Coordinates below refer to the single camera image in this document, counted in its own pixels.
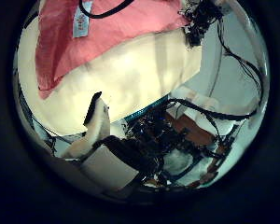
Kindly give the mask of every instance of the pink fabric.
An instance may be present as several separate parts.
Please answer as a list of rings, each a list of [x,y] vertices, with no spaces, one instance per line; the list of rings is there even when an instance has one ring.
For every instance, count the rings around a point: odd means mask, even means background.
[[[105,12],[122,0],[94,0],[91,13]],[[121,12],[90,20],[89,35],[73,38],[78,0],[47,0],[39,14],[36,47],[39,95],[46,99],[63,76],[117,44],[151,32],[170,31],[187,21],[177,11],[180,0],[135,0]]]

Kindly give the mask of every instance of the fisheye lens view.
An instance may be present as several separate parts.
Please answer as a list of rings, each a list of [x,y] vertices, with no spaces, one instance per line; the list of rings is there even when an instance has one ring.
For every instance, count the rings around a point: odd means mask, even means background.
[[[13,92],[29,138],[74,170],[61,176],[153,203],[134,195],[205,189],[236,165],[265,115],[269,67],[236,0],[41,0]]]

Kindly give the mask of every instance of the black cable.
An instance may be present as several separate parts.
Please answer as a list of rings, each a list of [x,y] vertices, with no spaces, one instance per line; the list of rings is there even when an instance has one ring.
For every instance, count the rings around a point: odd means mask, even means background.
[[[109,17],[112,16],[115,13],[118,13],[120,11],[122,11],[124,8],[126,8],[127,6],[129,6],[131,3],[133,2],[133,0],[124,0],[122,3],[120,3],[118,6],[108,10],[107,12],[104,12],[102,14],[98,14],[98,15],[94,15],[91,14],[90,12],[88,12],[84,6],[83,6],[83,0],[79,0],[78,5],[80,7],[81,12],[83,12],[83,14],[85,14],[86,16],[88,16],[89,18],[92,19],[103,19],[105,17]]]
[[[253,81],[256,84],[256,86],[258,88],[258,91],[259,91],[259,105],[260,105],[261,102],[262,102],[262,98],[263,98],[263,80],[261,78],[260,70],[258,70],[258,68],[254,64],[252,64],[251,62],[249,62],[249,61],[241,58],[239,55],[233,53],[231,51],[231,49],[225,45],[223,34],[224,34],[224,23],[223,23],[223,19],[220,19],[220,20],[218,20],[218,25],[217,25],[217,35],[218,35],[218,39],[219,39],[222,47],[226,51],[225,55],[233,57],[241,65],[241,67],[243,68],[244,72],[249,77],[251,77],[253,79]],[[258,77],[259,83],[254,78],[254,76],[253,76],[252,72],[250,71],[250,69],[252,69],[252,71]]]
[[[42,125],[34,116],[31,116],[31,118],[38,123],[43,129],[45,129],[47,132],[50,133],[54,133],[58,138],[62,139],[64,142],[68,143],[68,144],[72,144],[70,141],[68,141],[65,138],[62,138],[61,136],[59,136],[58,134],[56,134],[54,131],[50,130],[49,128],[46,128],[44,125]]]

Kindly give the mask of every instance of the white surface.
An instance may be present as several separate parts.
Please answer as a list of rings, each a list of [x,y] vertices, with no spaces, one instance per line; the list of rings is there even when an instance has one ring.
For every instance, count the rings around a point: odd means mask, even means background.
[[[81,165],[88,178],[104,189],[120,190],[138,174],[131,166],[122,162],[107,147],[99,147]]]
[[[113,122],[160,99],[200,69],[202,49],[187,50],[181,29],[142,35],[73,70],[47,100],[41,100],[35,74],[37,20],[21,35],[20,83],[37,120],[59,135],[86,131],[82,124],[98,91],[110,106]]]

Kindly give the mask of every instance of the white label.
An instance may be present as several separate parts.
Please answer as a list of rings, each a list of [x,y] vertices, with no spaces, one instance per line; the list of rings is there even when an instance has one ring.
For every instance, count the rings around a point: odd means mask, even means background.
[[[92,1],[83,2],[83,6],[88,12],[91,12]],[[89,27],[90,18],[81,12],[80,7],[77,7],[73,24],[73,38],[87,36]]]

